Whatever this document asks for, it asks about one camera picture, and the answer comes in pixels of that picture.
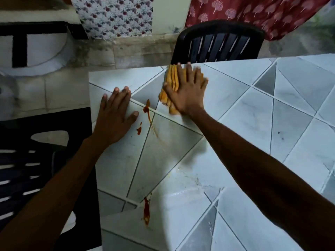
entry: wall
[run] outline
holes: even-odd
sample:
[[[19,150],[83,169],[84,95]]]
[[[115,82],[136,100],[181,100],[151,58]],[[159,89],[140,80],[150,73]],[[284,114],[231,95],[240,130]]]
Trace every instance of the wall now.
[[[154,0],[152,34],[177,33],[185,26],[191,0]]]

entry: curtain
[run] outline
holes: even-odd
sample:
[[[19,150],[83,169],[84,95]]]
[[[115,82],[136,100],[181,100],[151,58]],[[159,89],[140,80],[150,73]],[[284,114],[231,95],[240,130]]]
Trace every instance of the curtain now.
[[[216,19],[251,23],[278,40],[310,19],[330,0],[191,0],[186,27]]]

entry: red sauce smear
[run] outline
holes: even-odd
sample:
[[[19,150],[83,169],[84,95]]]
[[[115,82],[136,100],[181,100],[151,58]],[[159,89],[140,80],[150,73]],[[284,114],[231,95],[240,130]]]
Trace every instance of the red sauce smear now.
[[[142,127],[139,127],[139,128],[137,128],[136,130],[137,130],[137,134],[139,135],[139,134],[141,134]]]
[[[147,100],[147,104],[146,104],[146,106],[143,108],[143,112],[148,113],[149,122],[151,123],[151,120],[150,120],[150,112],[149,112],[149,106],[150,106],[150,101]]]
[[[150,208],[149,208],[149,204],[150,204],[150,200],[148,201],[148,199],[145,197],[144,198],[144,214],[143,214],[143,219],[146,225],[149,225],[149,220],[150,220]]]

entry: hand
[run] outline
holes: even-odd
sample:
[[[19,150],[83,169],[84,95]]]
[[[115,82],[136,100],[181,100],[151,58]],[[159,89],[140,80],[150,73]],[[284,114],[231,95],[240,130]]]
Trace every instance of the hand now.
[[[133,112],[125,120],[130,97],[131,91],[127,86],[120,93],[119,88],[116,87],[108,100],[107,95],[103,95],[96,125],[91,136],[96,147],[105,150],[112,143],[116,143],[123,138],[136,121],[138,111]]]
[[[177,71],[180,85],[178,92],[175,92],[167,83],[164,83],[163,87],[176,109],[182,114],[191,116],[194,110],[204,109],[203,98],[208,79],[202,80],[200,68],[196,68],[195,75],[193,75],[190,63],[186,64],[187,80],[185,80],[180,63],[177,65]]]

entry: chair backrest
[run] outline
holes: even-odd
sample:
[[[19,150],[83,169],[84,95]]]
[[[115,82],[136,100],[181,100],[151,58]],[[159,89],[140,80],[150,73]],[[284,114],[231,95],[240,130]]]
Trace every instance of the chair backrest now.
[[[255,59],[264,37],[264,31],[242,22],[203,22],[180,33],[171,64]]]

